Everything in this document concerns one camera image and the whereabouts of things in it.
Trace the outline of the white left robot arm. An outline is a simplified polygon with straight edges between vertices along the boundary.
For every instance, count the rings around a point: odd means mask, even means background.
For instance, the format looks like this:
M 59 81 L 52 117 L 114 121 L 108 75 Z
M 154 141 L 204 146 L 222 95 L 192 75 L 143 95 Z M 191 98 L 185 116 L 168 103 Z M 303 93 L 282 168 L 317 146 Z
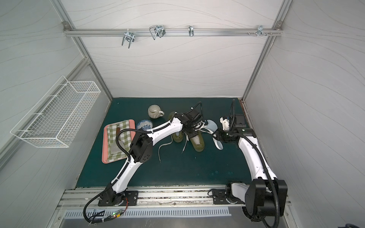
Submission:
M 180 131 L 186 133 L 188 136 L 194 137 L 198 134 L 197 131 L 205 126 L 205 122 L 202 110 L 197 111 L 192 107 L 188 112 L 175 113 L 169 121 L 150 130 L 120 130 L 116 135 L 116 144 L 118 148 L 127 155 L 127 160 L 118 175 L 104 190 L 105 197 L 113 198 L 120 196 L 125 192 L 129 181 L 139 166 L 151 158 L 153 146 L 159 141 Z M 126 151 L 118 141 L 120 135 L 124 132 L 136 133 L 130 144 L 129 151 Z

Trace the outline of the green canvas shoe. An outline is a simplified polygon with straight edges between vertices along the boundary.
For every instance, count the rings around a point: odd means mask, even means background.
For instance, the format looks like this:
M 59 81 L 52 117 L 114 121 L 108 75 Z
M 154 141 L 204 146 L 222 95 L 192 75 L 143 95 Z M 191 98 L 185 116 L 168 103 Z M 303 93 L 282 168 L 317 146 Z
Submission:
M 197 152 L 202 152 L 205 148 L 205 143 L 201 131 L 197 131 L 197 133 L 196 136 L 189 138 L 189 140 Z
M 161 162 L 161 156 L 160 156 L 160 150 L 161 150 L 161 148 L 164 147 L 164 146 L 168 146 L 168 145 L 172 144 L 173 142 L 180 143 L 183 140 L 183 132 L 182 131 L 173 133 L 170 136 L 171 136 L 171 141 L 170 142 L 161 144 L 158 147 L 158 158 L 159 158 L 159 162 L 160 163 L 162 163 Z

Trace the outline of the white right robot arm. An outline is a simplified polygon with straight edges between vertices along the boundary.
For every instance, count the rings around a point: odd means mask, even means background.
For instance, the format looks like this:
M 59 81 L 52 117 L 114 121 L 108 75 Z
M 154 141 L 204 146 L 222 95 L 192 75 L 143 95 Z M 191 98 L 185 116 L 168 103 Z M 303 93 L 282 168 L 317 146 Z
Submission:
M 232 182 L 227 187 L 227 197 L 244 203 L 244 215 L 255 222 L 269 226 L 266 217 L 273 217 L 272 227 L 279 225 L 284 215 L 288 186 L 279 180 L 267 163 L 258 143 L 256 133 L 245 128 L 244 115 L 230 114 L 220 118 L 221 128 L 213 133 L 217 147 L 222 143 L 237 143 L 249 167 L 252 182 L 244 184 Z

